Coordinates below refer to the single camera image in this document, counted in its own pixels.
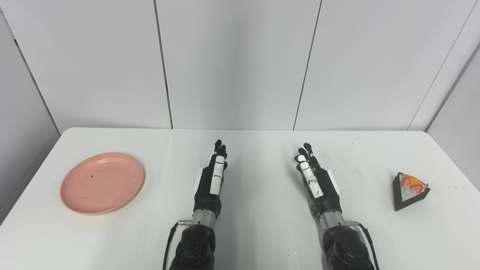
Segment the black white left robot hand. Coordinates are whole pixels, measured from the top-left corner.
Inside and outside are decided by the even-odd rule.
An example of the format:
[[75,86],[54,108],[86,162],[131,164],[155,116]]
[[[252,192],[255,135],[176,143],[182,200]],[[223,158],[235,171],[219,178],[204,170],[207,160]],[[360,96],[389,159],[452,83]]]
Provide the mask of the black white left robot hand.
[[224,171],[227,167],[226,145],[219,139],[214,144],[214,151],[208,165],[202,170],[194,195],[194,212],[208,211],[216,218],[221,213],[220,196],[224,183]]

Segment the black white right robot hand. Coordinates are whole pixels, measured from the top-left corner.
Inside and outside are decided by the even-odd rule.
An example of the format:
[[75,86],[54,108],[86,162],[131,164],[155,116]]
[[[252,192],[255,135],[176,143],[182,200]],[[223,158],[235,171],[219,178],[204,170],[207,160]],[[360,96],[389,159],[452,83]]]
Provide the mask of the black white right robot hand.
[[313,217],[320,219],[327,213],[342,213],[340,196],[328,171],[315,157],[312,145],[304,143],[294,160],[310,197],[309,207]]

